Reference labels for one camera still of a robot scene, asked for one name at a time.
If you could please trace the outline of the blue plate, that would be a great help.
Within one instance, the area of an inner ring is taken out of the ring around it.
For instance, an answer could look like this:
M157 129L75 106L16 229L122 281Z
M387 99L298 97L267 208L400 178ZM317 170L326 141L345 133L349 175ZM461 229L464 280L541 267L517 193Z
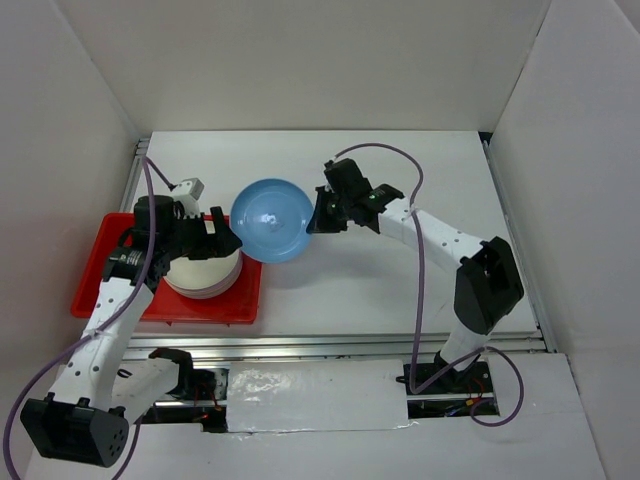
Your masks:
M313 205L295 184L277 178L256 181L234 200L229 224L242 252L266 264L288 262L309 246L306 231Z

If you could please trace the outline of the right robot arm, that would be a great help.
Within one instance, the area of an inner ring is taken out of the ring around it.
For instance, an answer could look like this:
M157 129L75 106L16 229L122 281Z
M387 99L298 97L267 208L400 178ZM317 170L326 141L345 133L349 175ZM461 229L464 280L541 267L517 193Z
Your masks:
M499 321L524 297L509 243L467 234L417 209L395 187L373 187L352 159L324 165L326 184L316 189L309 234L336 234L350 222L415 250L419 267L428 261L455 276L453 310L457 323L434 363L438 385L460 390L471 375L478 349L485 347Z

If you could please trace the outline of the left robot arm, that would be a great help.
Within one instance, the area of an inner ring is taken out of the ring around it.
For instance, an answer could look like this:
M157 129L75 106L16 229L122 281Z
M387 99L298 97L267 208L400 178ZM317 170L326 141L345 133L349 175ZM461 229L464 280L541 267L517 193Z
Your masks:
M218 206L204 215L184 200L144 196L133 219L105 259L79 346L46 396L26 400L20 412L45 458L109 468L123 454L131 425L158 399L184 399L197 390L185 351L157 348L137 367L123 368L122 359L173 260L226 258L242 242Z

